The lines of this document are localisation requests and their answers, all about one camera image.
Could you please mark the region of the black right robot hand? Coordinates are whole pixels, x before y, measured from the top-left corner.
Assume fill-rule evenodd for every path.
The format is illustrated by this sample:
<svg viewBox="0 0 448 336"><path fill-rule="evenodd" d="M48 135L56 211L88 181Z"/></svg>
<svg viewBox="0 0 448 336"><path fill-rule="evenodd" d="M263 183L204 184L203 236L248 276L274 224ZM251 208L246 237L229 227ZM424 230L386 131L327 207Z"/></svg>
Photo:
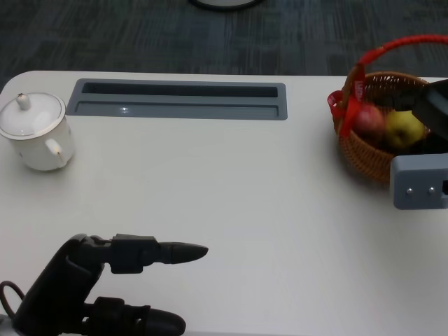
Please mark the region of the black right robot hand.
<svg viewBox="0 0 448 336"><path fill-rule="evenodd" d="M447 79L394 94L393 107L410 110L430 130L424 139L398 150L400 155L447 153Z"/></svg>

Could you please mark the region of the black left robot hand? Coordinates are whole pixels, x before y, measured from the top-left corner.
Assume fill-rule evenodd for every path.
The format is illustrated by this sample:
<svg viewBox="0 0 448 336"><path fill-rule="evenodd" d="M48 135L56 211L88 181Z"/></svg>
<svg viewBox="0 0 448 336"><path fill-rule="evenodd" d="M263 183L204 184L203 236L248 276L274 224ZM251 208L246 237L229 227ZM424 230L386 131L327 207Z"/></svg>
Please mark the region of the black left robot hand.
<svg viewBox="0 0 448 336"><path fill-rule="evenodd" d="M182 335L186 322L174 313L128 305L119 298L98 297L92 304L86 299L105 265L114 274L140 274L154 263L189 263L208 251L152 236L102 239L77 234L61 246L23 297L13 328L20 335Z"/></svg>

